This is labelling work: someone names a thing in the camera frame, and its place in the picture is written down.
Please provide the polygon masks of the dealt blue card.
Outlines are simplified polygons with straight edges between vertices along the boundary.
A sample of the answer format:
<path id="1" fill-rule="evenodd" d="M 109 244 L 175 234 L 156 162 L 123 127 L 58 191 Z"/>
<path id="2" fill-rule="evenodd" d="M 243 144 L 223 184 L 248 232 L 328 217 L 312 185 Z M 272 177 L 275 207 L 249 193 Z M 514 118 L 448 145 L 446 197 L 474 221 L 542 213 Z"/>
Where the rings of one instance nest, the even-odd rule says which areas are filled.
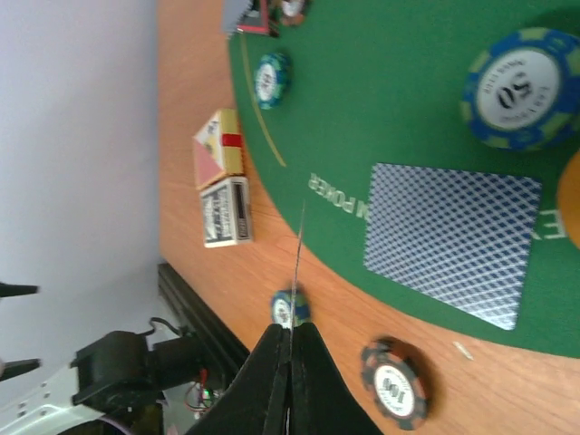
<path id="1" fill-rule="evenodd" d="M 541 182 L 525 176 L 377 163 L 363 264 L 510 331 L 541 193 Z"/>

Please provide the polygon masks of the spread row of chips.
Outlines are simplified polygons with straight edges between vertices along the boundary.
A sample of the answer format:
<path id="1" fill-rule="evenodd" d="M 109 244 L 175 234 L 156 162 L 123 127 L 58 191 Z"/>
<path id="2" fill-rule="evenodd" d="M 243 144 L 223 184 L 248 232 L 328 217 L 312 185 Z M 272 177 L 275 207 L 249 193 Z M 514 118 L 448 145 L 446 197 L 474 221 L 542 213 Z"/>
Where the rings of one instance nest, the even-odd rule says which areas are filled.
<path id="1" fill-rule="evenodd" d="M 304 22 L 310 0 L 282 0 L 280 21 L 286 26 L 297 26 Z"/>

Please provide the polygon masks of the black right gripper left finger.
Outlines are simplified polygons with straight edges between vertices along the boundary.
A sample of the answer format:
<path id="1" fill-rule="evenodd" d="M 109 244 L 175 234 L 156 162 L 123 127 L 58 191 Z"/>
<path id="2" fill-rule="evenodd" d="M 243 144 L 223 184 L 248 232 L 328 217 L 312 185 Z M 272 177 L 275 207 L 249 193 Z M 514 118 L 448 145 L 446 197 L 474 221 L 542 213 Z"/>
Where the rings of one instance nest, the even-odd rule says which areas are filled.
<path id="1" fill-rule="evenodd" d="M 284 434 L 290 331 L 269 325 L 235 380 L 189 434 Z"/>

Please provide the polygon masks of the green blue chip stack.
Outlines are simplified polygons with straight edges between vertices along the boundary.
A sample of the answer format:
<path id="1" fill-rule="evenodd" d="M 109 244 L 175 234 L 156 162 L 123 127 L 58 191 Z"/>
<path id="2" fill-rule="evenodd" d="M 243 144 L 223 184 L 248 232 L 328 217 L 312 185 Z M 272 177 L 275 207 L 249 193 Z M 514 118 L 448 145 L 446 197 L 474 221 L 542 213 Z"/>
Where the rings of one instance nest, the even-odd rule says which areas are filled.
<path id="1" fill-rule="evenodd" d="M 298 289 L 295 295 L 295 308 L 292 308 L 292 291 L 276 292 L 270 302 L 271 320 L 288 329 L 312 321 L 310 305 L 305 294 Z"/>

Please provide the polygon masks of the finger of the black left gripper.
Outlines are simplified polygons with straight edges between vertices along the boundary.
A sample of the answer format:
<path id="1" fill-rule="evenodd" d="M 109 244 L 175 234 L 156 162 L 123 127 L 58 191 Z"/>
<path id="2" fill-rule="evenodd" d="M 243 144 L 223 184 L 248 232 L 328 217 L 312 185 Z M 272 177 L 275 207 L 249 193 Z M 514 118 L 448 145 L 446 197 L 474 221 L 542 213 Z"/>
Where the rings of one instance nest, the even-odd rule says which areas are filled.
<path id="1" fill-rule="evenodd" d="M 0 380 L 9 380 L 21 376 L 41 366 L 40 359 L 26 359 L 13 362 L 1 362 Z"/>
<path id="2" fill-rule="evenodd" d="M 0 283 L 0 297 L 17 297 L 22 295 L 37 294 L 40 287 L 37 285 L 12 285 L 7 283 Z"/>

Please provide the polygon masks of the orange black chip stack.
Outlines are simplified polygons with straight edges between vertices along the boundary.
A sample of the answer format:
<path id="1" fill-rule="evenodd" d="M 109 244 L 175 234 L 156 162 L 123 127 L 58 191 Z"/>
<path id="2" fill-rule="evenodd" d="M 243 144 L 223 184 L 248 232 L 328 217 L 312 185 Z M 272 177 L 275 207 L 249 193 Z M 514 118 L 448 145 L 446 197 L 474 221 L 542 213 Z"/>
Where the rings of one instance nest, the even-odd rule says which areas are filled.
<path id="1" fill-rule="evenodd" d="M 393 337 L 370 341 L 361 351 L 364 389 L 383 417 L 401 430 L 416 430 L 428 418 L 428 375 L 411 347 Z"/>

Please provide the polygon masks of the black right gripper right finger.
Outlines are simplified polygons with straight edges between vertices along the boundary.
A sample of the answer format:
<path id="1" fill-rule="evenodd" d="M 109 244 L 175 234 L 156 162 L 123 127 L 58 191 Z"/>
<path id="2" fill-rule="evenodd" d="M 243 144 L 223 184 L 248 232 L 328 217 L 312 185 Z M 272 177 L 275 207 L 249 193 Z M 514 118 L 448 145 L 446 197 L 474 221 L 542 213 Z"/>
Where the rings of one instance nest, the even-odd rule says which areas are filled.
<path id="1" fill-rule="evenodd" d="M 380 434 L 346 386 L 316 326 L 293 330 L 291 434 Z"/>

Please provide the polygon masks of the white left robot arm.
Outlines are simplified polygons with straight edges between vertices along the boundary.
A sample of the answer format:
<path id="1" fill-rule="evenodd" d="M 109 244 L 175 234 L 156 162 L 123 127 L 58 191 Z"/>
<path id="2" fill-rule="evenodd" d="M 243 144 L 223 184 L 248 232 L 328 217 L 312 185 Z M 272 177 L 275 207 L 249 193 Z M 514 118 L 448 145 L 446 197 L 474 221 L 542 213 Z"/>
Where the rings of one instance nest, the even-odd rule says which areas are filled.
<path id="1" fill-rule="evenodd" d="M 203 401 L 189 304 L 177 290 L 160 294 L 180 325 L 172 339 L 149 345 L 144 335 L 115 331 L 77 352 L 72 362 L 1 410 L 4 434 L 62 434 L 118 411 L 166 401 Z"/>

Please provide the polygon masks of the blue card edge-on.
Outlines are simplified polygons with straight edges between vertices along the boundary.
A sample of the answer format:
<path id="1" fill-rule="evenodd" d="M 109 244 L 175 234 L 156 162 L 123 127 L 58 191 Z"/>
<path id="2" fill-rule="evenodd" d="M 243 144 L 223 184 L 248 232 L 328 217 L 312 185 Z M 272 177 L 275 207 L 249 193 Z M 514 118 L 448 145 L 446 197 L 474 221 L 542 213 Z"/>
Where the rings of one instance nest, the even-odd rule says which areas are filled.
<path id="1" fill-rule="evenodd" d="M 291 285 L 291 323 L 290 323 L 290 333 L 291 335 L 294 333 L 295 324 L 296 324 L 296 298 L 297 298 L 297 287 L 298 287 L 298 271 L 299 271 L 299 264 L 301 258 L 301 251 L 303 246 L 303 236 L 304 236 L 304 222 L 305 222 L 305 200 L 303 200 L 301 215 L 300 215 L 300 223 L 297 232 L 297 248 L 296 248 L 296 256 L 295 256 L 295 268 L 294 268 L 294 275 L 293 281 Z"/>

